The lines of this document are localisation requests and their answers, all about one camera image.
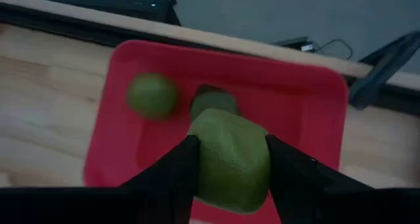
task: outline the green lime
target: green lime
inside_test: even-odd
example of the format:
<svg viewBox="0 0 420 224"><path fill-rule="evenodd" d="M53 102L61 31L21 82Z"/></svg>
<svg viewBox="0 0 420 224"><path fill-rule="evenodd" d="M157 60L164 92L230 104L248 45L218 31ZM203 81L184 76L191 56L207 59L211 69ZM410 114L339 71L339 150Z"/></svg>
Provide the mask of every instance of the green lime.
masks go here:
<svg viewBox="0 0 420 224"><path fill-rule="evenodd" d="M257 211L270 184L267 131L224 110L207 109L188 134L201 141L197 198L235 213Z"/></svg>
<svg viewBox="0 0 420 224"><path fill-rule="evenodd" d="M144 73L131 82L127 103L145 118L164 120L173 112L177 97L177 88L170 79L157 73Z"/></svg>

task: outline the black device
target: black device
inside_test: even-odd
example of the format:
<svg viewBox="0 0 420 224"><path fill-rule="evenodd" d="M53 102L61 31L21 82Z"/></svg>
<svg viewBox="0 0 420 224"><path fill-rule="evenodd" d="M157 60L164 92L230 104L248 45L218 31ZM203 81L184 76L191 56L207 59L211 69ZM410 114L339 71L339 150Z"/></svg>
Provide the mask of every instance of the black device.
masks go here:
<svg viewBox="0 0 420 224"><path fill-rule="evenodd" d="M180 26L169 0L48 0Z"/></svg>
<svg viewBox="0 0 420 224"><path fill-rule="evenodd" d="M283 224L420 223L420 189L373 189L266 136L270 192ZM198 188L200 140L187 136L117 188L0 189L5 223L187 224Z"/></svg>

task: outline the wooden table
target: wooden table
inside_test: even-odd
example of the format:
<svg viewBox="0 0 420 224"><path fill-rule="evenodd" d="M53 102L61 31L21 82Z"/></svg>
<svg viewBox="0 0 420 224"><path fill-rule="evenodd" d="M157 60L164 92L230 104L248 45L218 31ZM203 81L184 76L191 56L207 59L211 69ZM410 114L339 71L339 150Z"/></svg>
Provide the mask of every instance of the wooden table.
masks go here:
<svg viewBox="0 0 420 224"><path fill-rule="evenodd" d="M369 66L41 0L0 0L364 76ZM81 186L82 169L113 49L0 25L0 186ZM420 89L398 72L391 84ZM341 171L374 187L420 185L420 119L369 107L347 110Z"/></svg>

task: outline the red plastic tray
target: red plastic tray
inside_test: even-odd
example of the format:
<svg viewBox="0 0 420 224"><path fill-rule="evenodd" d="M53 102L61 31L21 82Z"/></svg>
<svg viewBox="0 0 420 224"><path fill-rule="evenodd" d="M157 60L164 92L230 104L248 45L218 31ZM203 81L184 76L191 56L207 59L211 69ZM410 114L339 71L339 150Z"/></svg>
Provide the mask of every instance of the red plastic tray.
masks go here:
<svg viewBox="0 0 420 224"><path fill-rule="evenodd" d="M131 80L159 72L179 88L180 102L165 122L145 120L125 102ZM233 94L242 116L337 169L347 87L337 73L250 56L128 41L112 55L85 164L90 187L114 187L179 144L190 126L189 105L201 84ZM195 200L192 219L212 223L279 223L271 198L253 215L238 215Z"/></svg>

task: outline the wooden surface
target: wooden surface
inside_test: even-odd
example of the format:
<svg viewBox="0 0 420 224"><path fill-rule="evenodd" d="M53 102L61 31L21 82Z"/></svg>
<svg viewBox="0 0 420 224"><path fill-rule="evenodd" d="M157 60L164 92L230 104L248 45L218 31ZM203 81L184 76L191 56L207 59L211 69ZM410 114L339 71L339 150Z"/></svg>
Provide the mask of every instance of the wooden surface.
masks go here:
<svg viewBox="0 0 420 224"><path fill-rule="evenodd" d="M0 25L0 187L83 185L113 49ZM348 108L341 171L374 187L420 185L420 119Z"/></svg>
<svg viewBox="0 0 420 224"><path fill-rule="evenodd" d="M255 41L238 39L235 37L227 37L198 30L191 30L188 28L182 28L118 14L110 14L107 12L100 12L92 9L55 3L52 1L0 0L0 2L53 14L69 16L72 18L88 20L109 26L117 26L128 30L136 30L149 34L162 35L174 39L181 39L194 43L220 47L222 49L271 58L274 60L284 60L301 64L325 66L335 70L336 72L339 72L340 74L348 76L363 77L371 70L370 66L366 66L357 62L349 62L336 58L307 54L300 51L294 51L291 49L276 47ZM417 74L397 72L389 79L388 83L420 90L420 76Z"/></svg>

